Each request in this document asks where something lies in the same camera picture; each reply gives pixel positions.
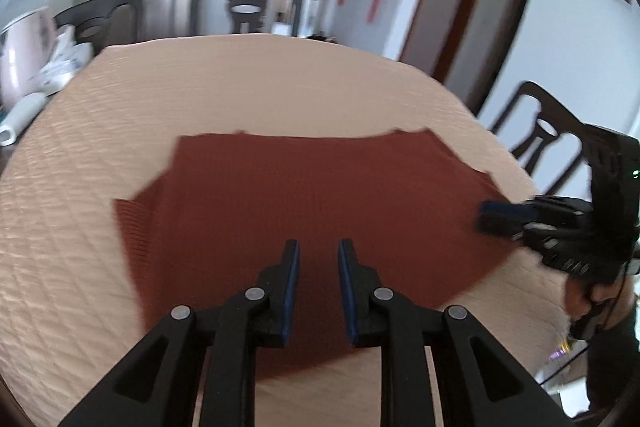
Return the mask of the right hand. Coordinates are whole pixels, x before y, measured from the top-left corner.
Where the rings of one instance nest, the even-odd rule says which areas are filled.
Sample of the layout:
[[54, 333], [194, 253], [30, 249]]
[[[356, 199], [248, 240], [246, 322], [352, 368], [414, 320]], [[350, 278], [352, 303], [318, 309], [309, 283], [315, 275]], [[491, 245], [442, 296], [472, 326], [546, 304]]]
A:
[[634, 291], [628, 279], [618, 279], [612, 285], [596, 285], [591, 291], [587, 283], [576, 277], [567, 277], [564, 286], [564, 310], [576, 322], [587, 315], [593, 305], [610, 302], [611, 316], [608, 329], [620, 323], [634, 305]]

